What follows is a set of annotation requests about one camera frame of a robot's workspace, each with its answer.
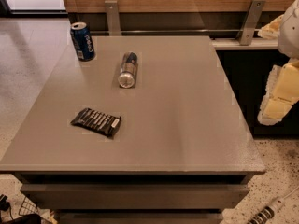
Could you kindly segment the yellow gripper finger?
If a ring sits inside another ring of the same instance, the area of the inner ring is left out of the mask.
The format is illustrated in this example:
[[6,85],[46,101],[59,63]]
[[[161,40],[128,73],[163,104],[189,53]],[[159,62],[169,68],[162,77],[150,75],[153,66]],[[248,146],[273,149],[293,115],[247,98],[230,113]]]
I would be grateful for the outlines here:
[[299,101],[299,61],[290,60],[282,67],[274,65],[265,91],[258,121],[266,126],[275,125],[281,122]]
[[264,39],[277,39],[280,35],[280,24],[282,23],[283,16],[280,15],[273,19],[270,23],[266,24],[258,31],[258,37]]

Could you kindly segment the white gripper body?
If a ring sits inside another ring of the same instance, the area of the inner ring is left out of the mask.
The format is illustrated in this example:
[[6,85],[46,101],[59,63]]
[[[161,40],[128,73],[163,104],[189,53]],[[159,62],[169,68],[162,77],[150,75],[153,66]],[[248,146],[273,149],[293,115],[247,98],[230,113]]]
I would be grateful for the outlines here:
[[282,16],[278,50],[289,58],[299,59],[299,0],[295,0]]

